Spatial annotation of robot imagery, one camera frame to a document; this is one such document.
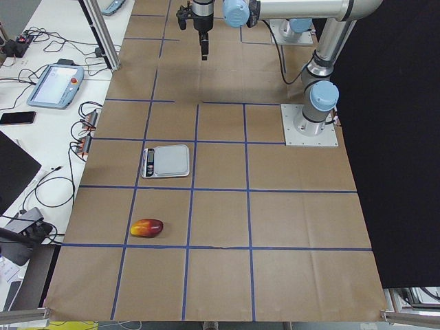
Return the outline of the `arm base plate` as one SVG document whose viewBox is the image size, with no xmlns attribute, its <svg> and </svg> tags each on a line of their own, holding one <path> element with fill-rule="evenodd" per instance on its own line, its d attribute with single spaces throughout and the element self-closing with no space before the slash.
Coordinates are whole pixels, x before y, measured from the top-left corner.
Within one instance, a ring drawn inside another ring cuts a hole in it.
<svg viewBox="0 0 440 330">
<path fill-rule="evenodd" d="M 272 19 L 269 25 L 279 45 L 310 46 L 314 42 L 311 37 L 312 19 Z"/>
<path fill-rule="evenodd" d="M 281 118 L 286 146 L 337 147 L 338 139 L 330 114 L 324 122 L 308 121 L 303 115 L 303 104 L 281 104 Z"/>
</svg>

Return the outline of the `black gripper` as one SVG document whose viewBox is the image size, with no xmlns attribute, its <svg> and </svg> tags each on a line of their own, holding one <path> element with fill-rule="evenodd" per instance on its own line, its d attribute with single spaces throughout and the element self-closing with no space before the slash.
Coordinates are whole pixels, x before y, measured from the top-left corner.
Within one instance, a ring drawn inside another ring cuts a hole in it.
<svg viewBox="0 0 440 330">
<path fill-rule="evenodd" d="M 208 60 L 209 37 L 208 33 L 214 25 L 214 1 L 199 0 L 192 2 L 193 25 L 199 33 L 199 44 L 201 48 L 201 59 Z"/>
</svg>

